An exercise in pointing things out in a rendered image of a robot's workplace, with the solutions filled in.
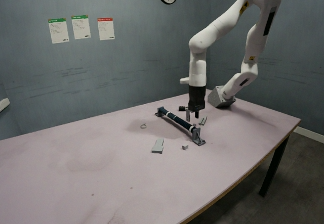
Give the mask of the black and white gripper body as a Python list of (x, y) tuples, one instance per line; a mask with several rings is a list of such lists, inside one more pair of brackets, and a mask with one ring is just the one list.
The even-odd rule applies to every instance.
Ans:
[(188, 110), (196, 112), (205, 108), (206, 74), (189, 74), (188, 78), (180, 79), (181, 84), (189, 85)]

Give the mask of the short black cylinder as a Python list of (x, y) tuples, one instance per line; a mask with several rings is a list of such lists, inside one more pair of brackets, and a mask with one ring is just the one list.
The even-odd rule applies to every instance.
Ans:
[(185, 108), (188, 108), (186, 106), (179, 106), (179, 111), (186, 111)]

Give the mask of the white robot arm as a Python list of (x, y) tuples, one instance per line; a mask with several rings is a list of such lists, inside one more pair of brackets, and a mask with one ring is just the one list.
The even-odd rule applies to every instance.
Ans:
[(237, 0), (223, 15), (189, 41), (191, 60), (190, 74), (206, 74), (206, 51), (215, 41), (229, 33), (239, 21), (243, 12), (250, 6), (260, 8), (260, 17), (256, 25), (248, 32), (246, 53), (237, 73), (222, 89), (221, 95), (230, 99), (244, 86), (249, 85), (258, 76), (257, 63), (264, 51), (276, 13), (282, 0)]

